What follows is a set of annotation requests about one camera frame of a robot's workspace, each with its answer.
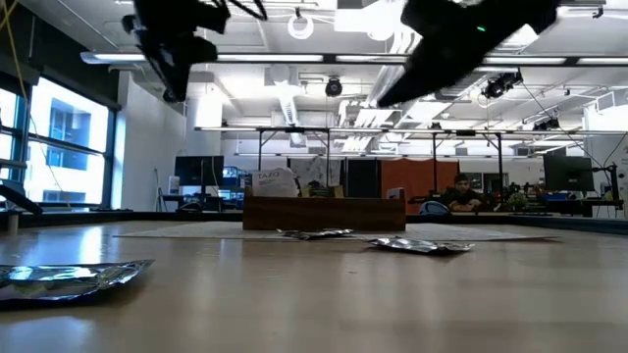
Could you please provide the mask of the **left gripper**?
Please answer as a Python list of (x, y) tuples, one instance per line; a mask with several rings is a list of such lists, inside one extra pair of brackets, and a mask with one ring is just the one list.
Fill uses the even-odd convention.
[(166, 89), (166, 102), (184, 102), (192, 64), (217, 59), (216, 46), (198, 37), (199, 27), (223, 34), (231, 13), (221, 2), (201, 0), (132, 0), (134, 12), (122, 17), (124, 32), (133, 34), (147, 61), (167, 64), (156, 73)]

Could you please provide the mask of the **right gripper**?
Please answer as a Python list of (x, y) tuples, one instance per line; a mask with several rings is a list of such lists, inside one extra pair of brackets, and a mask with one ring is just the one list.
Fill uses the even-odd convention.
[(404, 73), (377, 100), (392, 106), (455, 85), (486, 55), (527, 25), (541, 33), (557, 18), (559, 0), (407, 0), (400, 20), (422, 36)]

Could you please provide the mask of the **white orange Tazo tea bag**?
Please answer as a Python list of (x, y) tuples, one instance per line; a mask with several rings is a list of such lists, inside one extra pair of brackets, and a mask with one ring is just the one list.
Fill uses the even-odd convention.
[(288, 168), (275, 168), (253, 172), (252, 195), (258, 197), (297, 197), (298, 187), (293, 172)]

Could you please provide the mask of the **dark blackcurrant tea bag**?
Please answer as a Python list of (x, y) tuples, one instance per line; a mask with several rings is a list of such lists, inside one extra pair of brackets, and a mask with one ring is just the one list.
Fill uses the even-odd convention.
[(0, 265), (0, 310), (65, 305), (100, 299), (142, 276), (154, 260), (119, 263)]
[(474, 244), (428, 241), (403, 237), (381, 237), (368, 240), (374, 247), (405, 253), (434, 256), (452, 256), (469, 252)]
[(283, 230), (279, 229), (279, 233), (283, 237), (289, 237), (297, 240), (320, 240), (320, 239), (336, 239), (351, 237), (354, 233), (353, 229), (347, 228), (326, 228), (320, 230)]

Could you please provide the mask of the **black ceiling device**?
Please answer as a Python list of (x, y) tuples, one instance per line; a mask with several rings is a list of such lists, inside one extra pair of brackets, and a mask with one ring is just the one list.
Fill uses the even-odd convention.
[(501, 73), (488, 79), (481, 94), (487, 99), (497, 99), (522, 82), (523, 76), (520, 71)]

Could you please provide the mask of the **long ceiling light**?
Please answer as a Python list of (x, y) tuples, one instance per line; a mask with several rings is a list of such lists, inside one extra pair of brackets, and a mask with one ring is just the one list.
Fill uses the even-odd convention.
[[(337, 55), (338, 63), (401, 65), (408, 55)], [(482, 61), (488, 66), (509, 67), (628, 67), (628, 57), (596, 56), (488, 56)]]
[[(80, 57), (90, 65), (134, 65), (146, 62), (144, 56), (137, 53), (82, 52)], [(221, 64), (318, 64), (324, 62), (324, 56), (316, 54), (232, 53), (219, 54), (216, 62)]]

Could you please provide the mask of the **black office monitor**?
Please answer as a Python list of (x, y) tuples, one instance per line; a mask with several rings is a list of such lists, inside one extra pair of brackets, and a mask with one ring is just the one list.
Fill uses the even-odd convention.
[(550, 191), (594, 191), (590, 158), (545, 155), (545, 187)]
[(179, 156), (175, 159), (175, 176), (181, 186), (221, 186), (223, 156)]

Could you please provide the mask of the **orange partition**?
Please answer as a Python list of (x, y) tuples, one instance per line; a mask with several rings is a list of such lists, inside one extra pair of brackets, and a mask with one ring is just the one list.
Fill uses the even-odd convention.
[(431, 191), (444, 191), (454, 187), (454, 178), (459, 172), (458, 162), (397, 159), (381, 162), (382, 197), (388, 191), (403, 188), (405, 201), (413, 197), (426, 197)]

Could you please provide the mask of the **person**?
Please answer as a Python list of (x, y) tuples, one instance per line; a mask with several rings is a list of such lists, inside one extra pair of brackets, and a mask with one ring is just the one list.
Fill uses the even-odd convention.
[(482, 196), (471, 188), (466, 174), (458, 174), (454, 178), (454, 187), (445, 191), (441, 202), (451, 212), (475, 212), (483, 204)]

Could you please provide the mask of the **black background gantry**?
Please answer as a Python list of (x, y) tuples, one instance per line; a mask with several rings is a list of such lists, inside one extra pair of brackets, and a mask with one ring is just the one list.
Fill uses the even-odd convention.
[[(229, 131), (234, 131), (234, 132), (248, 132), (248, 131), (251, 132), (251, 131), (254, 131), (254, 132), (256, 132), (258, 134), (258, 152), (256, 154), (257, 160), (258, 160), (258, 169), (257, 169), (257, 171), (263, 171), (261, 169), (262, 168), (262, 164), (261, 164), (262, 162), (261, 161), (262, 161), (262, 154), (263, 154), (263, 152), (262, 152), (263, 145), (266, 143), (265, 141), (270, 140), (270, 139), (273, 138), (271, 135), (269, 135), (267, 139), (264, 139), (264, 132), (266, 132), (266, 131), (272, 132), (271, 134), (273, 134), (273, 135), (276, 134), (277, 132), (283, 132), (285, 134), (293, 134), (293, 133), (296, 133), (296, 134), (308, 134), (309, 133), (309, 134), (312, 134), (312, 135), (315, 135), (317, 133), (323, 133), (323, 134), (326, 134), (327, 137), (328, 137), (327, 139), (323, 140), (323, 144), (325, 146), (328, 146), (328, 147), (331, 144), (331, 134), (332, 134), (332, 132), (341, 132), (341, 129), (337, 129), (337, 128), (301, 127), (301, 126), (286, 126), (286, 127), (263, 127), (263, 126), (261, 126), (261, 127), (245, 127), (245, 126), (237, 126), (237, 127), (195, 127), (194, 130), (197, 130), (197, 131), (211, 131), (211, 132), (229, 132)], [(434, 152), (437, 151), (437, 144), (438, 144), (436, 136), (441, 134), (441, 133), (445, 133), (446, 134), (446, 132), (448, 132), (448, 131), (449, 130), (446, 130), (445, 132), (437, 132), (436, 130), (427, 130), (428, 137), (429, 137), (428, 139), (431, 141), (432, 148), (433, 148), (433, 150), (432, 150), (433, 153), (431, 155), (428, 155), (427, 157), (432, 157), (431, 159), (433, 159), (435, 161), (438, 161), (437, 155), (434, 153)], [(504, 194), (504, 191), (505, 191), (505, 186), (504, 186), (505, 176), (504, 176), (504, 169), (503, 169), (503, 157), (504, 156), (503, 156), (503, 153), (502, 153), (502, 147), (503, 147), (502, 146), (502, 144), (503, 144), (502, 136), (503, 136), (503, 133), (496, 132), (496, 133), (494, 133), (494, 135), (496, 136), (495, 142), (497, 142), (497, 145), (495, 146), (495, 149), (497, 150), (497, 155), (496, 156), (485, 156), (485, 157), (489, 157), (489, 158), (490, 157), (497, 157), (497, 168), (498, 168), (498, 173), (497, 173), (498, 180), (497, 181), (498, 181), (498, 186), (499, 186), (499, 188), (497, 189), (497, 192), (499, 194)], [(311, 158), (311, 159), (314, 159), (315, 157), (323, 157), (324, 162), (327, 163), (326, 167), (325, 167), (325, 171), (328, 174), (330, 172), (330, 171), (328, 171), (328, 168), (329, 168), (328, 165), (330, 165), (332, 159), (340, 158), (340, 159), (344, 160), (344, 159), (350, 159), (350, 158), (353, 158), (353, 159), (358, 159), (358, 158), (369, 159), (369, 158), (371, 158), (371, 159), (379, 160), (380, 163), (381, 163), (382, 161), (385, 161), (385, 160), (409, 159), (407, 157), (410, 157), (410, 155), (407, 155), (407, 156), (406, 155), (402, 155), (402, 156), (392, 155), (392, 156), (388, 156), (388, 157), (391, 157), (391, 158), (386, 159), (384, 157), (387, 157), (387, 156), (383, 156), (383, 155), (379, 155), (379, 157), (378, 157), (378, 155), (376, 155), (375, 157), (369, 157), (368, 155), (365, 155), (365, 154), (357, 154), (356, 155), (357, 157), (350, 157), (350, 158), (349, 158), (348, 154), (335, 155), (335, 157), (334, 157), (334, 156), (332, 156), (331, 153), (329, 153), (329, 150), (328, 150), (328, 152), (326, 152), (323, 155), (321, 155), (321, 154), (313, 154), (314, 157), (307, 157), (307, 156), (305, 156), (307, 154), (297, 154), (297, 155), (298, 156), (296, 156), (296, 157), (306, 157), (306, 158)], [(603, 171), (605, 171), (608, 174), (607, 176), (610, 178), (610, 183), (613, 185), (613, 187), (617, 186), (618, 178), (619, 178), (619, 176), (617, 174), (617, 166), (610, 165), (610, 166), (607, 166), (605, 169), (602, 168), (602, 167), (593, 168), (593, 174), (594, 173), (602, 173)], [(296, 185), (297, 185), (298, 179), (297, 179), (296, 175), (294, 175), (294, 177), (295, 177), (295, 182), (296, 182)], [(251, 186), (247, 186), (246, 190), (247, 191), (245, 191), (245, 193), (247, 195), (248, 194), (252, 195), (252, 188), (251, 188)]]

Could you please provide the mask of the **black cabinet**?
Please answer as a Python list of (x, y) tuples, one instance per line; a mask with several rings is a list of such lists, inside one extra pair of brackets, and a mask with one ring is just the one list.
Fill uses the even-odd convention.
[(346, 164), (346, 196), (350, 198), (381, 197), (381, 163), (376, 159), (350, 159)]

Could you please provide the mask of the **blue-grey chair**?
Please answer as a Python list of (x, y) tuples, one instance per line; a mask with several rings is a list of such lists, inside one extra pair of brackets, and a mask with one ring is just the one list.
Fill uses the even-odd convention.
[(449, 208), (438, 201), (426, 201), (419, 210), (420, 216), (447, 216), (449, 214)]

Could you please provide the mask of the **small potted plant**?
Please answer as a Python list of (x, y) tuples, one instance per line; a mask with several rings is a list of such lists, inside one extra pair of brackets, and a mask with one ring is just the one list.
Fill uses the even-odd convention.
[(506, 204), (514, 212), (526, 211), (529, 207), (528, 195), (522, 191), (511, 193)]

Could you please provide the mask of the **wooden three-compartment box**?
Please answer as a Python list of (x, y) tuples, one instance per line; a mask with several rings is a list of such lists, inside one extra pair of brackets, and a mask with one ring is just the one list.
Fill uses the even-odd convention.
[(245, 196), (244, 230), (405, 231), (403, 199)]

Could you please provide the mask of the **black angled support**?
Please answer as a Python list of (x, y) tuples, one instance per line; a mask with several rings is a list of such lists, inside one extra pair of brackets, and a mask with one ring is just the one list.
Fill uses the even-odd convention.
[(0, 178), (0, 204), (9, 209), (19, 209), (34, 215), (43, 214), (43, 209), (26, 197), (24, 188), (13, 180)]

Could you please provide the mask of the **dark window frame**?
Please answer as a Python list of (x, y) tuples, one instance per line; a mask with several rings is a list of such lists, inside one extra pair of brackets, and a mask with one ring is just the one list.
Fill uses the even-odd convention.
[(43, 209), (108, 208), (117, 111), (42, 76), (0, 76), (0, 183)]

